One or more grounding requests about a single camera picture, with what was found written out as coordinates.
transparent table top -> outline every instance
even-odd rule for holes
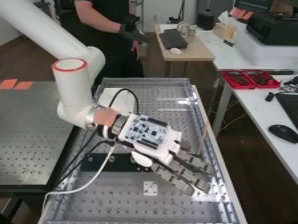
[[[205,122],[188,79],[104,79],[96,97],[104,88],[130,89],[138,97],[140,113],[168,122],[173,129],[180,130],[196,153]],[[84,131],[79,134],[72,156],[89,134]],[[97,150],[99,153],[108,151],[108,146]],[[115,153],[129,153],[129,150],[119,146]],[[192,200],[150,172],[104,172],[84,191],[52,197],[44,223],[238,223],[209,136],[201,156],[217,171],[208,195]],[[60,189],[76,189],[93,176],[95,172],[77,169]],[[145,181],[157,183],[157,196],[144,195]]]

table leg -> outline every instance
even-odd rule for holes
[[[228,108],[229,101],[230,101],[230,96],[232,96],[232,89],[230,89],[229,84],[225,82],[225,87],[224,87],[224,91],[222,91],[222,95],[221,95],[221,101],[220,101],[220,105],[218,105],[216,120],[213,123],[213,132],[214,132],[216,137],[218,136],[218,133],[221,130],[221,124],[224,121],[226,108]]]
[[[1,224],[12,224],[11,220],[8,220],[7,217],[3,214],[0,214],[0,223]]]
[[[165,62],[165,77],[170,77],[170,62]]]
[[[217,92],[218,92],[220,81],[221,81],[221,79],[217,78],[216,81],[214,81],[214,84],[213,84],[212,99],[210,99],[209,107],[208,107],[208,118],[209,118],[209,119],[210,119],[212,109],[213,109],[213,105],[214,105],[216,98],[217,98]]]
[[[16,198],[11,198],[7,202],[7,205],[0,213],[0,223],[11,224],[11,221],[16,215],[16,212],[21,206],[23,201]]]
[[[188,62],[185,61],[184,62],[184,77],[188,77],[186,72],[188,72]]]

mounting hole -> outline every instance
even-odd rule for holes
[[[111,156],[111,157],[109,157],[109,162],[113,163],[115,160],[116,160],[115,156]]]

white container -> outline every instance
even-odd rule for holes
[[[270,46],[265,45],[246,30],[237,30],[236,47],[257,66],[298,67],[298,47],[297,46]]]

black cable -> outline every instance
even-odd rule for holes
[[[95,138],[95,136],[96,136],[96,132],[97,132],[97,130],[95,130],[95,131],[93,131],[93,133],[92,133],[92,135],[91,135],[91,138],[87,140],[85,145],[81,147],[81,149],[80,149],[79,153],[77,153],[77,154],[76,154],[76,156],[73,157],[72,161],[68,163],[68,165],[67,165],[67,167],[64,168],[64,170],[63,170],[63,172],[61,172],[61,173],[64,173],[64,172],[68,170],[68,168],[71,167],[71,165],[72,165],[72,164],[73,164],[73,162],[76,161],[77,157],[80,156],[80,154],[81,154],[81,153],[83,153],[83,151],[85,150],[87,146],[89,145],[89,143],[91,143],[92,139],[93,139],[93,138]]]
[[[101,145],[101,144],[108,144],[109,146],[113,147],[115,145],[115,142],[113,141],[109,141],[109,140],[104,140],[104,141],[100,141],[92,148],[91,150],[88,151],[88,153],[85,154],[85,156],[88,157],[91,155],[91,153],[96,150],[96,148]],[[84,161],[84,158],[79,161],[79,163],[76,164],[76,166],[68,171],[68,173],[64,175],[64,177],[60,179],[60,181],[57,182],[56,184],[56,187],[59,186],[59,184],[67,179],[67,177],[72,174],[72,172],[76,170],[76,168],[81,165],[83,161]]]
[[[115,103],[115,100],[119,96],[119,94],[123,92],[123,91],[128,91],[129,93],[132,93],[133,97],[134,97],[134,100],[136,100],[136,104],[137,104],[137,114],[138,114],[138,109],[140,109],[140,105],[138,105],[138,98],[137,98],[137,95],[134,94],[134,92],[130,90],[130,89],[120,89],[117,91],[117,93],[115,94],[113,96],[113,99],[111,100],[111,103],[109,103],[109,107],[112,107],[113,103]],[[96,130],[93,131],[92,135],[91,135],[91,138],[87,140],[87,143],[84,144],[84,146],[81,147],[80,151],[77,152],[76,156],[73,157],[72,161],[68,163],[67,167],[64,168],[63,172],[67,172],[68,168],[72,166],[72,164],[75,163],[77,157],[80,156],[80,154],[84,152],[87,146],[89,145],[91,141],[93,140],[95,136],[96,136],[96,133],[97,133],[97,128]],[[75,166],[75,168],[72,168],[72,170],[68,172],[68,174],[60,179],[60,181],[57,182],[56,186],[59,186],[59,184],[64,181],[64,179],[68,177],[68,175],[73,172],[73,170],[79,167],[79,165],[81,164],[81,161],[80,163]]]
[[[182,0],[181,8],[180,8],[180,15],[178,18],[184,20],[184,13],[185,13],[185,0]]]
[[[128,91],[129,93],[132,93],[132,95],[133,95],[133,97],[134,97],[134,100],[136,100],[136,104],[137,104],[136,107],[137,107],[137,114],[138,114],[138,112],[140,112],[140,111],[138,111],[138,110],[140,110],[140,104],[138,104],[138,98],[137,98],[137,95],[136,95],[136,93],[134,93],[130,89],[126,89],[126,88],[120,89],[119,92],[115,94],[115,97],[113,97],[113,99],[112,99],[112,101],[111,101],[111,103],[109,103],[109,107],[113,106],[115,100],[116,100],[119,94],[120,94],[123,91]]]

